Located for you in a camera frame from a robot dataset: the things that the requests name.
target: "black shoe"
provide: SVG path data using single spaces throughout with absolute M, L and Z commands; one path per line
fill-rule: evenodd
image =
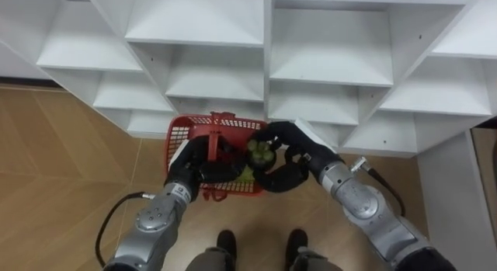
M 298 257 L 298 249 L 308 246 L 308 235 L 301 229 L 295 229 L 290 233 L 287 242 L 287 253 L 285 255 L 285 270 L 290 270 Z
M 236 260 L 236 238 L 232 231 L 221 231 L 217 236 L 216 246 L 228 252 Z

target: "basket handle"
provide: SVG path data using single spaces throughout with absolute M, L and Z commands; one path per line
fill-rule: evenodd
M 223 113 L 215 113 L 210 112 L 212 124 L 221 125 L 222 120 L 230 120 L 234 119 L 235 115 L 233 113 L 223 112 Z M 209 154 L 207 156 L 207 160 L 209 162 L 214 162 L 217 159 L 217 142 L 219 140 L 219 130 L 213 130 L 209 134 Z

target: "red basket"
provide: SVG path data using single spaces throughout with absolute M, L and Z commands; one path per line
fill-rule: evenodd
M 260 120 L 236 118 L 233 113 L 211 113 L 211 116 L 185 115 L 178 116 L 169 125 L 168 136 L 165 140 L 165 173 L 167 175 L 169 162 L 180 144 L 185 139 L 209 135 L 208 159 L 216 159 L 217 139 L 222 135 L 237 149 L 245 151 L 247 140 L 255 130 L 266 125 Z M 262 188 L 255 182 L 223 182 L 218 184 L 201 184 L 203 197 L 209 200 L 224 200 L 228 194 L 257 196 Z

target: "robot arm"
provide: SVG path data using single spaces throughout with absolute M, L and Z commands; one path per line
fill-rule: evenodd
M 292 152 L 293 155 L 295 150 L 299 150 L 299 155 L 307 162 L 308 170 L 326 192 L 342 205 L 349 221 L 364 232 L 388 269 L 455 271 L 452 264 L 431 246 L 421 232 L 392 212 L 380 191 L 355 179 L 354 175 L 360 169 L 370 175 L 378 175 L 365 158 L 347 167 L 333 148 L 303 120 L 270 123 L 266 130 L 255 135 L 259 141 L 274 140 L 275 137 L 289 145 L 287 153 Z
M 369 170 L 365 159 L 358 163 L 351 169 Z M 389 269 L 455 270 L 409 221 L 394 215 L 380 191 L 355 179 L 343 162 L 327 165 L 318 181 L 342 204 L 346 217 L 364 232 Z
M 172 157 L 169 177 L 157 196 L 136 217 L 103 271 L 159 271 L 178 238 L 181 217 L 200 187 L 198 166 L 207 160 L 208 137 L 184 141 Z
M 178 227 L 193 191 L 184 182 L 164 190 L 137 214 L 135 225 L 103 271 L 159 271 L 178 238 Z

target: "green fruit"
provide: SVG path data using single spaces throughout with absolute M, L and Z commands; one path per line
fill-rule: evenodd
M 259 151 L 268 151 L 269 150 L 269 144 L 266 142 L 259 142 Z
M 262 155 L 265 162 L 271 162 L 274 159 L 274 153 L 272 151 L 266 151 Z
M 262 153 L 258 151 L 252 152 L 252 158 L 254 160 L 262 160 Z
M 255 140 L 250 140 L 248 143 L 247 143 L 247 149 L 249 151 L 255 151 L 257 148 L 257 141 Z

